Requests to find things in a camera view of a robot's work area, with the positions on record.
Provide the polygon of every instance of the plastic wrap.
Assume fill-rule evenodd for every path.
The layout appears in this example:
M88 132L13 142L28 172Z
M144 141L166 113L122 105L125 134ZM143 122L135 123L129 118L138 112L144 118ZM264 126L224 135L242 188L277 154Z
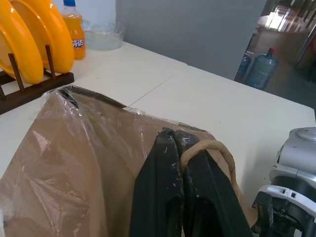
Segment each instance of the plastic wrap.
M127 237L134 181L163 127L214 139L123 108L74 86L46 95L0 180L6 237Z

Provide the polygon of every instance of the yellow plate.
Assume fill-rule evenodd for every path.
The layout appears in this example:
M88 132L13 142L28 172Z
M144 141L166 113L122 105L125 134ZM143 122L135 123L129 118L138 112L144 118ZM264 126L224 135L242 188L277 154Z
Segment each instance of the yellow plate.
M30 31L8 0L0 0L0 68L15 78L8 53L14 54L23 81L43 80L40 52Z
M45 45L50 46L55 71L67 73L74 63L73 42L67 26L51 0L9 0L29 28L49 69Z

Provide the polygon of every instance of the gray wall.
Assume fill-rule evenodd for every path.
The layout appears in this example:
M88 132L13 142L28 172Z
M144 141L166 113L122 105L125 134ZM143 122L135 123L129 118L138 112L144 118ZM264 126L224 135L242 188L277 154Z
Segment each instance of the gray wall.
M117 0L125 41L234 79L266 0Z

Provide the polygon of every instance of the plastic container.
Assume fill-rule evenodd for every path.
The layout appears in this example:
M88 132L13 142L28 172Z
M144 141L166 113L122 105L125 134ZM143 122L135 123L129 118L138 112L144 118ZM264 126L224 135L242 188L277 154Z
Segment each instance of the plastic container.
M238 71L236 73L234 81L243 82L243 78L246 75L246 72L248 70L250 63L251 63L251 57L249 54L245 53L242 58L241 64L238 68Z
M273 48L270 48L267 54L262 54L256 57L245 81L246 85L259 90L264 90L266 88L278 65L277 60L273 57L274 51Z
M90 23L83 20L87 48L113 50L123 43L125 28L120 23Z
M85 57L85 40L81 27L82 16L76 10L75 0L64 0L62 16L73 40L75 59L81 60Z

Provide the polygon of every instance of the white table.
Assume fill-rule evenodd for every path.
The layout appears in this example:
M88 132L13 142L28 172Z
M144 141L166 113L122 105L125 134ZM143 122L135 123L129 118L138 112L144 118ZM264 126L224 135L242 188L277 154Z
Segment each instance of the white table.
M210 131L236 161L249 204L290 130L315 126L314 110L220 76L187 67L131 105L148 114Z
M113 51L87 51L76 61L74 85L107 95L127 106L186 68L186 64L124 43ZM3 86L5 94L17 91L17 83ZM0 177L36 118L43 99L37 99L0 115Z

